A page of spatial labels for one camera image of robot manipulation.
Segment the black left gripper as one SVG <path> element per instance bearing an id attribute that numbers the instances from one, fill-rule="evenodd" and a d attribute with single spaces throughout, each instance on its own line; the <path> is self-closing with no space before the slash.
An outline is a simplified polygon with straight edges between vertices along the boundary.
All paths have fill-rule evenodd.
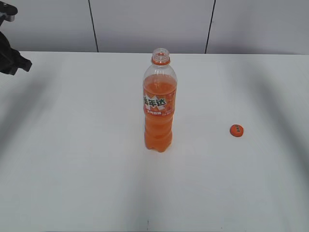
<path id="1" fill-rule="evenodd" d="M 29 72 L 32 62 L 20 52 L 11 48 L 9 41 L 0 33 L 0 72 L 8 75 L 15 75 L 18 69 Z"/>

